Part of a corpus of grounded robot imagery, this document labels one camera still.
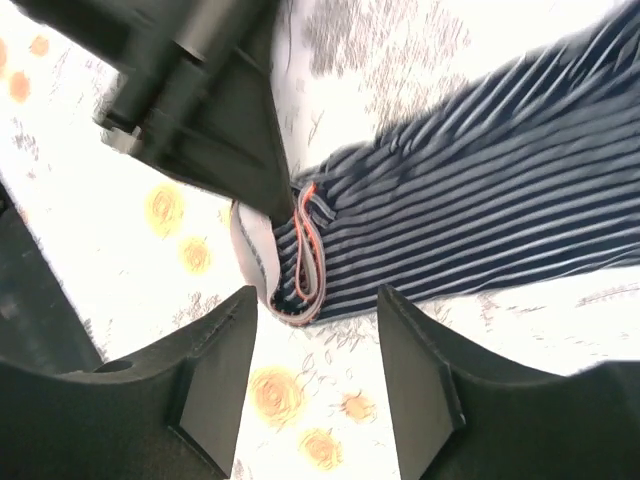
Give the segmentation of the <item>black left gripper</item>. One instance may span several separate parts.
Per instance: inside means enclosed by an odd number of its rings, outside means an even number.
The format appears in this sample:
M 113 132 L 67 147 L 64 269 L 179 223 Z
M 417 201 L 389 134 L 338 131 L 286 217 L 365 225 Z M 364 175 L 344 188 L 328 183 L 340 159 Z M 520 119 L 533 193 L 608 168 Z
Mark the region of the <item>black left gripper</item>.
M 100 125 L 133 156 L 275 222 L 293 214 L 271 91 L 275 1 L 19 1 L 123 78 Z

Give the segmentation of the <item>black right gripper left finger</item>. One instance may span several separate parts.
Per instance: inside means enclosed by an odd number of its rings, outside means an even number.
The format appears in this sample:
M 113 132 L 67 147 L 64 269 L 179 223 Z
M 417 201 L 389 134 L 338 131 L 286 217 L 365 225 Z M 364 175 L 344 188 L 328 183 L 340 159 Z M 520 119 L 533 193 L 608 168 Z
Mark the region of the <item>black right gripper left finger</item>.
M 245 286 L 93 372 L 1 365 L 5 479 L 226 479 L 257 331 Z

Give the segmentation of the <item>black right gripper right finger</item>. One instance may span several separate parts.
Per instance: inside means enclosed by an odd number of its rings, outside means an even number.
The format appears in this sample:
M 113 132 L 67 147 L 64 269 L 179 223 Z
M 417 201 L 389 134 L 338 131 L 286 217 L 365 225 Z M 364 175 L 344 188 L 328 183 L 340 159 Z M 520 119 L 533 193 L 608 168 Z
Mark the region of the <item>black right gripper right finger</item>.
M 383 287 L 377 318 L 404 479 L 635 479 L 639 365 L 560 376 L 502 357 Z

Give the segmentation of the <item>navy striped underwear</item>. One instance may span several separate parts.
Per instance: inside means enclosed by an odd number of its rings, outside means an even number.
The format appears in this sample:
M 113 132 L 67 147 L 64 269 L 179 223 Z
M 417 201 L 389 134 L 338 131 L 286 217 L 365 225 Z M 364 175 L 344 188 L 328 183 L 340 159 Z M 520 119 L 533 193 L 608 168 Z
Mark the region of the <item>navy striped underwear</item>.
M 241 271 L 281 321 L 639 262 L 639 5 L 535 50 L 292 183 L 276 226 L 234 203 Z

